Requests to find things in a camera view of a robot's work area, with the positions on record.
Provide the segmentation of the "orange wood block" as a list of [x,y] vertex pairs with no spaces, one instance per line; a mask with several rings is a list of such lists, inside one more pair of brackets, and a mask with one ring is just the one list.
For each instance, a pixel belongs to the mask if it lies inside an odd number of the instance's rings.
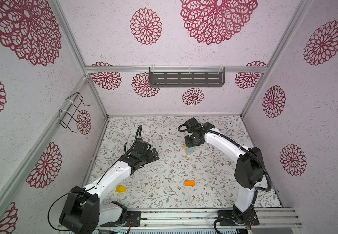
[[185,186],[186,186],[186,187],[193,187],[193,186],[195,186],[195,185],[196,185],[195,180],[186,180],[186,181],[185,181]]

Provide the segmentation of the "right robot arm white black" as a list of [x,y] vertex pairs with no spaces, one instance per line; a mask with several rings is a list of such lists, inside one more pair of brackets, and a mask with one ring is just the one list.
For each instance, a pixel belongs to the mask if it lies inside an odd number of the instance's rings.
[[272,188],[270,177],[263,163],[260,149],[243,146],[219,131],[213,124],[200,124],[191,118],[178,127],[187,132],[184,137],[189,148],[208,143],[227,155],[235,164],[234,177],[239,184],[234,210],[241,214],[252,209],[258,191],[269,192]]

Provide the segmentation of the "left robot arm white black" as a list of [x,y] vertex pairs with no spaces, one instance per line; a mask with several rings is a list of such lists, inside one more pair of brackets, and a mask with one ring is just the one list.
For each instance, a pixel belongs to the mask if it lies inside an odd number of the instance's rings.
[[158,159],[156,148],[142,139],[136,140],[100,178],[65,194],[59,223],[75,234],[91,234],[105,224],[125,225],[129,221],[127,207],[115,201],[103,206],[103,200],[135,171]]

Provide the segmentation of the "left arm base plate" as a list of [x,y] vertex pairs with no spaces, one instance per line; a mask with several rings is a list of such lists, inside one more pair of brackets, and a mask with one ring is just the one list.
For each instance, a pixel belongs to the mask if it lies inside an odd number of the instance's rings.
[[104,222],[101,227],[139,227],[141,222],[141,211],[122,212],[120,218],[115,222]]

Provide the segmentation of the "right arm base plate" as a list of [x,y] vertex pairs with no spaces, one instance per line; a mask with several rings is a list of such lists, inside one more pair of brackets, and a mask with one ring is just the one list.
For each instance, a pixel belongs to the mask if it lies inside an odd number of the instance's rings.
[[218,219],[227,218],[220,221],[221,226],[258,226],[260,222],[258,220],[256,211],[254,208],[246,211],[244,215],[237,216],[242,212],[234,210],[219,210]]

